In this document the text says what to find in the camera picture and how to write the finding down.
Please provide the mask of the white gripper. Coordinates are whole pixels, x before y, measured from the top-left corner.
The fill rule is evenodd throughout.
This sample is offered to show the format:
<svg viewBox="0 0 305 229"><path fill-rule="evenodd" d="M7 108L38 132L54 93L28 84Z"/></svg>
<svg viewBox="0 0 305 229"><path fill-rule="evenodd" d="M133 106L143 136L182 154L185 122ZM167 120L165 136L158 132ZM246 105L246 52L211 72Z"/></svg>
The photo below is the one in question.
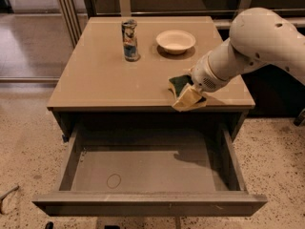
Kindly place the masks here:
<svg viewBox="0 0 305 229"><path fill-rule="evenodd" d="M179 112L205 107L207 100L202 93L214 93L225 87L229 81L218 78L209 63L211 52L202 56L195 65L189 68L193 86L189 83L183 87L172 85L174 103L172 107Z"/></svg>

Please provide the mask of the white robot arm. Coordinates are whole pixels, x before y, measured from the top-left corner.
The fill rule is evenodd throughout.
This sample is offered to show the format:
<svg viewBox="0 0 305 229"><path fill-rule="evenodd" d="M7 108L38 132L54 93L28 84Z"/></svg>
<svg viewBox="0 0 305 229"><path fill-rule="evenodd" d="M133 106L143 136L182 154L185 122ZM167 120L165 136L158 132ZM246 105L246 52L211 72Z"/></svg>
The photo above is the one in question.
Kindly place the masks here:
<svg viewBox="0 0 305 229"><path fill-rule="evenodd" d="M204 107L208 93L268 64L305 84L305 36L271 10L244 10L232 22L228 39L203 55L185 74L169 80L173 108L186 112Z"/></svg>

